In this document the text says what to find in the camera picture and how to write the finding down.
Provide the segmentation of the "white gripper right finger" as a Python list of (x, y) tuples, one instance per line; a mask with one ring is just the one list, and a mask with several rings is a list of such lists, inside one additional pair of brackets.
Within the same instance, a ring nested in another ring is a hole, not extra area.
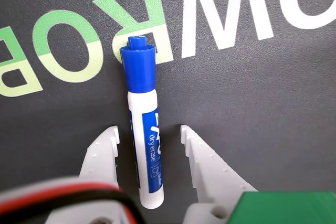
[(181, 125), (181, 143), (198, 199), (188, 207), (183, 222), (228, 223), (242, 194), (256, 189), (187, 125)]

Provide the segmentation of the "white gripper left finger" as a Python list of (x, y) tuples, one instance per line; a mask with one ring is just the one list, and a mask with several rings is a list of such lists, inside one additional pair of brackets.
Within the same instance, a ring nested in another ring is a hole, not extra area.
[[(119, 143), (117, 126), (104, 130), (87, 148), (79, 177), (118, 187), (115, 158)], [(46, 223), (124, 223), (124, 211), (115, 201), (85, 202), (52, 211)]]

